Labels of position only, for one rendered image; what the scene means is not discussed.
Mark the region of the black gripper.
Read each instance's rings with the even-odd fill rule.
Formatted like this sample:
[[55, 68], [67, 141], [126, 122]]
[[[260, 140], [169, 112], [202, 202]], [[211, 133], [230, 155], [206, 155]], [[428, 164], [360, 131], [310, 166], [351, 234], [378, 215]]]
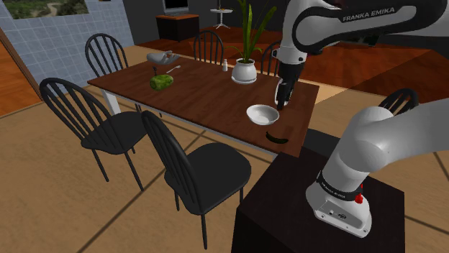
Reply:
[[280, 111], [286, 104], [289, 103], [294, 84], [301, 73], [301, 65], [292, 65], [287, 63], [279, 63], [278, 76], [279, 83], [276, 86], [275, 104], [278, 111]]

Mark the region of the white bowl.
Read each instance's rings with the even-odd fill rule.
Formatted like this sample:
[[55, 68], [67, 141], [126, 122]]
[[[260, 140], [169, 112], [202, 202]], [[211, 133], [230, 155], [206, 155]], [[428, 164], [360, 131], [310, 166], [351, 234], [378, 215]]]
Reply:
[[271, 106], [255, 104], [246, 110], [249, 120], [258, 125], [270, 125], [279, 119], [279, 112]]

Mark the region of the black spindle-back chair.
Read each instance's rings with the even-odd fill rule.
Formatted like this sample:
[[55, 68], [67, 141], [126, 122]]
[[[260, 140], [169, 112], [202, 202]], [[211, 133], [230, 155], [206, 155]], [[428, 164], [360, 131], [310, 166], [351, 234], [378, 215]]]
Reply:
[[88, 91], [60, 78], [41, 81], [40, 94], [53, 113], [80, 139], [81, 146], [92, 151], [105, 180], [109, 178], [96, 153], [98, 150], [124, 155], [140, 190], [144, 189], [128, 154], [135, 151], [135, 145], [146, 135], [139, 111], [112, 115]]
[[249, 161], [228, 144], [214, 142], [186, 154], [159, 117], [142, 112], [142, 122], [165, 166], [164, 179], [173, 189], [176, 208], [182, 202], [189, 213], [201, 217], [204, 247], [207, 247], [205, 216], [243, 188], [251, 175]]
[[85, 56], [96, 77], [129, 67], [123, 47], [108, 34], [90, 36], [85, 45]]
[[223, 64], [224, 45], [216, 32], [204, 30], [198, 33], [193, 43], [194, 59]]
[[[401, 88], [388, 95], [380, 104], [380, 107], [388, 109], [393, 115], [402, 114], [419, 105], [419, 97], [416, 91], [411, 88]], [[308, 129], [303, 147], [324, 157], [329, 158], [337, 143], [338, 137], [324, 132]]]
[[278, 76], [279, 61], [273, 56], [273, 51], [279, 48], [281, 41], [271, 43], [263, 52], [260, 61], [260, 72], [266, 75]]

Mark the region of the white potted green plant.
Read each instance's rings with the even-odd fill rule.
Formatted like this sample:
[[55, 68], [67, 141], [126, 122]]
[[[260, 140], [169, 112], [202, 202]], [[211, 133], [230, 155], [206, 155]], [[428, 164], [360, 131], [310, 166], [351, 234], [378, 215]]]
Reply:
[[262, 49], [256, 47], [255, 44], [258, 42], [260, 36], [265, 30], [267, 23], [271, 20], [272, 16], [277, 10], [276, 6], [272, 6], [271, 9], [266, 13], [263, 21], [260, 23], [259, 28], [255, 34], [252, 34], [252, 22], [253, 22], [253, 10], [251, 4], [247, 4], [246, 0], [237, 0], [240, 5], [242, 13], [242, 39], [243, 48], [239, 50], [237, 47], [232, 46], [236, 49], [241, 58], [236, 60], [236, 64], [232, 69], [231, 79], [235, 83], [239, 84], [251, 84], [257, 80], [257, 70], [255, 67], [255, 61], [251, 58], [251, 54], [257, 50], [262, 52]]

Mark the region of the dark banana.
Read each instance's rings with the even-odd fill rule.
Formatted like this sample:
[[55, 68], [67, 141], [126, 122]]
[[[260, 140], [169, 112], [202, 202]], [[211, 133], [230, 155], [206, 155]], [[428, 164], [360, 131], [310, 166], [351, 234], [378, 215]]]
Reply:
[[266, 132], [266, 138], [276, 144], [285, 144], [287, 143], [289, 140], [286, 138], [277, 138], [274, 137], [273, 135], [271, 135], [269, 132]]

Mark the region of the brown wooden dining table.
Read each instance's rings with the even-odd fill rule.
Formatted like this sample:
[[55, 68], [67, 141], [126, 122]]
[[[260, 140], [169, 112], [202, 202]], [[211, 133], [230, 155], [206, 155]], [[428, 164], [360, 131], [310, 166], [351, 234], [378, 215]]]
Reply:
[[[162, 91], [150, 87], [153, 66], [158, 75], [164, 75], [177, 65], [181, 67], [168, 74], [173, 77], [169, 87]], [[284, 152], [298, 156], [319, 88], [298, 82], [277, 121], [265, 126], [252, 123], [247, 108], [255, 104], [274, 107], [277, 82], [273, 76], [259, 75], [250, 85], [237, 84], [231, 72], [222, 71], [220, 65], [180, 57], [170, 65], [145, 61], [90, 80], [89, 84], [101, 89], [112, 114], [120, 112], [117, 99], [123, 98], [270, 155]], [[266, 132], [289, 141], [273, 143]]]

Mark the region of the white round side table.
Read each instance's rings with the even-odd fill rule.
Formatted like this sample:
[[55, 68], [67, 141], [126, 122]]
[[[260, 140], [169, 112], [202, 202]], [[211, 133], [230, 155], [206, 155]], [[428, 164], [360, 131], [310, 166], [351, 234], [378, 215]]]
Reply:
[[233, 13], [233, 9], [222, 8], [221, 7], [221, 0], [219, 0], [218, 7], [216, 9], [210, 9], [210, 12], [219, 15], [219, 23], [214, 25], [215, 29], [219, 29], [220, 27], [226, 27], [228, 29], [230, 28], [230, 27], [228, 27], [227, 25], [224, 24], [224, 22], [223, 22], [223, 14]]

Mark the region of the dark robot stand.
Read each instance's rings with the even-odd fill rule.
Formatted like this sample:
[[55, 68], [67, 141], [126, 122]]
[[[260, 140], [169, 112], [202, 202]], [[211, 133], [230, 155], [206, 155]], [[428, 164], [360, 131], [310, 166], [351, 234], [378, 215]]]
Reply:
[[302, 148], [280, 153], [237, 207], [231, 253], [406, 253], [404, 193], [368, 177], [372, 226], [358, 238], [317, 219], [306, 189], [327, 158]]

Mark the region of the green melon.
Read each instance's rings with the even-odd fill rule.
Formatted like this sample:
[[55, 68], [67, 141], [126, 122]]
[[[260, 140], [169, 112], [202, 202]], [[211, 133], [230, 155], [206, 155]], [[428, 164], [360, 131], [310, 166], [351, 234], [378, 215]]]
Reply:
[[168, 74], [158, 75], [157, 70], [153, 66], [154, 76], [150, 79], [150, 87], [155, 91], [162, 91], [173, 83], [173, 77]]

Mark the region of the dark cabinet with screen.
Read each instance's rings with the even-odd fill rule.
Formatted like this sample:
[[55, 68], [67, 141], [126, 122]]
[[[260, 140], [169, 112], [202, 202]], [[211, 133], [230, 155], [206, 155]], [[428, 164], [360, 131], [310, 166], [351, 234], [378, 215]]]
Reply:
[[156, 16], [161, 39], [182, 41], [199, 33], [199, 15], [189, 13], [189, 0], [162, 0], [164, 15]]

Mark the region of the landscape wall picture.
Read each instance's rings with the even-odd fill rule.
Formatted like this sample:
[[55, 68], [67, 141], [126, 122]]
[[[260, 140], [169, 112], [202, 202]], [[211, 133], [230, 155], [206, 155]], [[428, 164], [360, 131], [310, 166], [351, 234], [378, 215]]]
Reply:
[[14, 19], [88, 14], [85, 0], [2, 0]]

